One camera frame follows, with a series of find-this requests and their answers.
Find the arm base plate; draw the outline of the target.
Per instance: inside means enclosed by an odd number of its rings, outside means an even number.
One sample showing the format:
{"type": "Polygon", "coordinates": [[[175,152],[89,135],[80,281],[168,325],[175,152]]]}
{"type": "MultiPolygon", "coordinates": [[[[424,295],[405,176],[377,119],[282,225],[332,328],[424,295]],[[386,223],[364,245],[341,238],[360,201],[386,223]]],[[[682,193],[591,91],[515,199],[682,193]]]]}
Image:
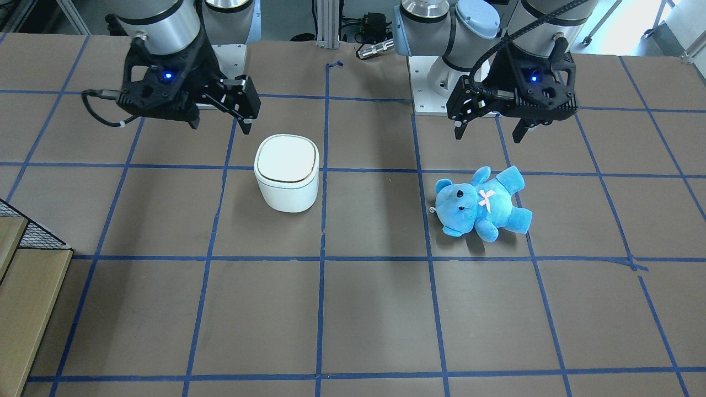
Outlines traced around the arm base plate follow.
{"type": "Polygon", "coordinates": [[[201,93],[212,81],[217,79],[234,79],[245,74],[245,59],[247,58],[247,45],[245,44],[229,44],[229,45],[214,45],[212,46],[217,68],[215,68],[216,76],[210,80],[204,87],[192,94],[199,108],[214,108],[214,106],[202,103],[201,93]]]}
{"type": "Polygon", "coordinates": [[[409,56],[409,83],[414,113],[447,116],[447,102],[464,72],[449,68],[439,56],[409,56]]]}

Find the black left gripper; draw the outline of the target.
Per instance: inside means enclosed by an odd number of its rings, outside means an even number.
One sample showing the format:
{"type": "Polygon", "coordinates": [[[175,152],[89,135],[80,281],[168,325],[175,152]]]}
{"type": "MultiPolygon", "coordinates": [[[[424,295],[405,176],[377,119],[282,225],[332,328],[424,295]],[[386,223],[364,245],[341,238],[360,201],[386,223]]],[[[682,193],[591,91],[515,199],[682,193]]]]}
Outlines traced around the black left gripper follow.
{"type": "Polygon", "coordinates": [[[565,37],[554,40],[547,57],[507,44],[494,56],[482,83],[472,76],[459,77],[446,104],[456,140],[462,138],[470,121],[492,111],[520,119],[512,132],[515,144],[544,122],[575,115],[579,110],[576,65],[567,49],[565,37]]]}

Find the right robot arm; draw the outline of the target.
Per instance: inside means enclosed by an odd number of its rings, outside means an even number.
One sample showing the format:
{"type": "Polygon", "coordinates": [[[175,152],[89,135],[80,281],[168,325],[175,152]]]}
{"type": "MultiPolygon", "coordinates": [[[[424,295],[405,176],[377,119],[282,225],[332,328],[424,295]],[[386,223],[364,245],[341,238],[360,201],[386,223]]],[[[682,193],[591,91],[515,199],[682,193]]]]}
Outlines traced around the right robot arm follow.
{"type": "Polygon", "coordinates": [[[199,105],[231,115],[250,133],[261,101],[250,76],[228,78],[214,45],[261,38],[258,1],[110,1],[131,37],[116,103],[132,116],[182,121],[195,129],[199,105]]]}

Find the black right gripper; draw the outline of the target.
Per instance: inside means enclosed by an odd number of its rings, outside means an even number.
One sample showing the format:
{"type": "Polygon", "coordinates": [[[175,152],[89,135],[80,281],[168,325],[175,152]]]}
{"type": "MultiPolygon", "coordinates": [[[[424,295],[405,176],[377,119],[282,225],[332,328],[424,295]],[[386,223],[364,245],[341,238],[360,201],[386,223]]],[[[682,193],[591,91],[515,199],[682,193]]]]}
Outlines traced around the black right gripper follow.
{"type": "MultiPolygon", "coordinates": [[[[116,101],[133,116],[187,122],[199,128],[200,110],[192,94],[216,76],[215,53],[204,31],[179,52],[149,53],[141,37],[131,40],[125,58],[120,95],[116,101]]],[[[258,118],[261,101],[249,75],[217,79],[204,88],[202,103],[231,115],[244,135],[258,118]]]]}

